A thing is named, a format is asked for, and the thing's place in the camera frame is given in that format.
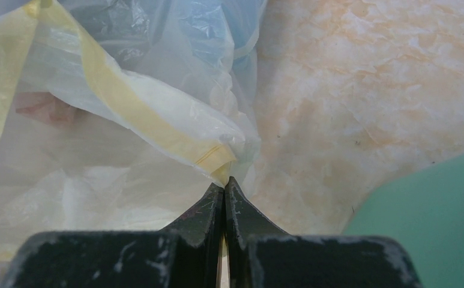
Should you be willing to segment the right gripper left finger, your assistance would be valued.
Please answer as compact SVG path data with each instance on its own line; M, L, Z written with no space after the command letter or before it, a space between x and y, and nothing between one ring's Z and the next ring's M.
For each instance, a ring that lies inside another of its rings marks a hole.
M61 231L31 236L2 287L216 287L224 190L158 231Z

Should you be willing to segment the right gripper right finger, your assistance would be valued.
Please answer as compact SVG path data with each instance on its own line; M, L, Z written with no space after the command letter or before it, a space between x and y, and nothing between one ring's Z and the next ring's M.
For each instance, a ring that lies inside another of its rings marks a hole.
M231 287L421 287L405 249L379 236L291 235L224 189Z

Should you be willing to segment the clear yellow-trimmed trash bag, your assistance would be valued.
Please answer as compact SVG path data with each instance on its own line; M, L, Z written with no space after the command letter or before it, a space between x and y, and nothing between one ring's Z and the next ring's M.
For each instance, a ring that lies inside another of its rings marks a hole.
M266 1L0 1L0 264L250 184Z

